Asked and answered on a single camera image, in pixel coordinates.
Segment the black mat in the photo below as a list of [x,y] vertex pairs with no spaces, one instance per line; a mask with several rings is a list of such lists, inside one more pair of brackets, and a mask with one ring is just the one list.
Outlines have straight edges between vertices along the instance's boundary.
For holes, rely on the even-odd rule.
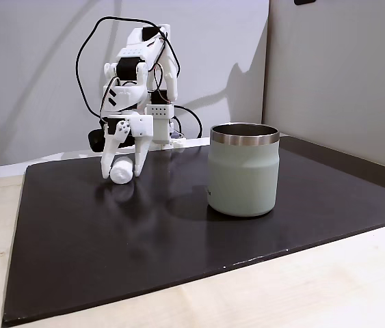
[[148,154],[127,185],[99,158],[28,168],[4,325],[127,299],[385,226],[385,167],[283,137],[276,207],[207,206],[208,147]]

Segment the insulated mug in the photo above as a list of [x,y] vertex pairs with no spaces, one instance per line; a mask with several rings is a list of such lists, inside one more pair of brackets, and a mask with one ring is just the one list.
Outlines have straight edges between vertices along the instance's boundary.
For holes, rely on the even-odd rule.
[[207,200],[218,212],[255,217],[276,203],[279,170],[277,129],[228,123],[211,129]]

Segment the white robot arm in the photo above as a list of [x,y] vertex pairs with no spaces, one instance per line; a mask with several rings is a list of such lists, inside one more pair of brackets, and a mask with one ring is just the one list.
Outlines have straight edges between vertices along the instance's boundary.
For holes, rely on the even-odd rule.
[[[170,26],[159,26],[170,39]],[[161,68],[167,90],[150,92],[155,68]],[[105,105],[100,110],[104,125],[105,146],[101,157],[103,178],[108,178],[115,153],[127,138],[134,138],[135,176],[139,176],[151,142],[170,142],[170,120],[177,99],[177,75],[174,56],[155,27],[134,29],[127,46],[116,56],[116,63],[105,64],[107,83],[103,88]],[[115,180],[126,183],[129,179]]]

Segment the light wood surface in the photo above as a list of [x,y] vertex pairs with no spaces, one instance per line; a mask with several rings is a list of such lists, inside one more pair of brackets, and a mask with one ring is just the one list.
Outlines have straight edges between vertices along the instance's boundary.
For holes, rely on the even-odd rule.
[[[0,178],[0,326],[22,180]],[[385,228],[23,327],[385,327]]]

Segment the stainless steel rim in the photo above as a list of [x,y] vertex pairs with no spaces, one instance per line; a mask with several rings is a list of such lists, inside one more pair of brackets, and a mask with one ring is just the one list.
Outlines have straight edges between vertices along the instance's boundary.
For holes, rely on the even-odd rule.
[[232,146],[263,146],[279,141],[277,128],[254,123],[227,123],[211,128],[211,141]]

